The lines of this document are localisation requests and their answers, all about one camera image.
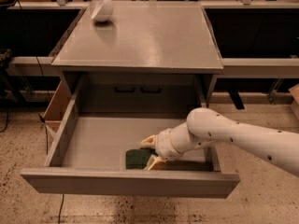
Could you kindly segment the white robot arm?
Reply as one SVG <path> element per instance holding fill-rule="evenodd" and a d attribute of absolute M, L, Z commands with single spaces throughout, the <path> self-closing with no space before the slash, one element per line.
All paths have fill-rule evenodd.
<path fill-rule="evenodd" d="M 299 176 L 299 134 L 237 122 L 209 108 L 195 108 L 186 121 L 151 135 L 139 143 L 152 148 L 161 162 L 174 161 L 186 152 L 227 142 Z"/>

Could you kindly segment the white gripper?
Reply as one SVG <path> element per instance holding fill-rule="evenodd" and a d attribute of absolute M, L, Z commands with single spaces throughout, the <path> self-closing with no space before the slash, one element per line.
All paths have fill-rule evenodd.
<path fill-rule="evenodd" d="M 139 143 L 140 148 L 155 149 L 158 156 L 151 155 L 145 167 L 146 170 L 162 170 L 166 161 L 174 161 L 181 157 L 171 142 L 171 130 L 166 129 L 157 135 L 151 135 Z"/>

